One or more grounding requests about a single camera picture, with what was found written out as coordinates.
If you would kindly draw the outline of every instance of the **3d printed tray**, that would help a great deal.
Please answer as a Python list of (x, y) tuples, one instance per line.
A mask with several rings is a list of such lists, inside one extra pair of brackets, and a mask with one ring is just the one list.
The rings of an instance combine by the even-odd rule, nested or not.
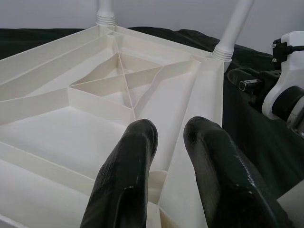
[(159, 133), (147, 227), (204, 227), (182, 132), (195, 115), (221, 124), (223, 63), (208, 54), (96, 26), (0, 61), (0, 219), (79, 227), (101, 165), (147, 118)]

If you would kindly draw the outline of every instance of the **white pole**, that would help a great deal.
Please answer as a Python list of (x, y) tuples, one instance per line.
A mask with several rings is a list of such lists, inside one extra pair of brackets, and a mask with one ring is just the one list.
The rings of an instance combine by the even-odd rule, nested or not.
[(113, 0), (99, 0), (96, 24), (101, 26), (115, 26)]
[(254, 0), (238, 0), (223, 37), (211, 54), (214, 58), (225, 62), (225, 72), (231, 63), (234, 45), (244, 26), (253, 2)]

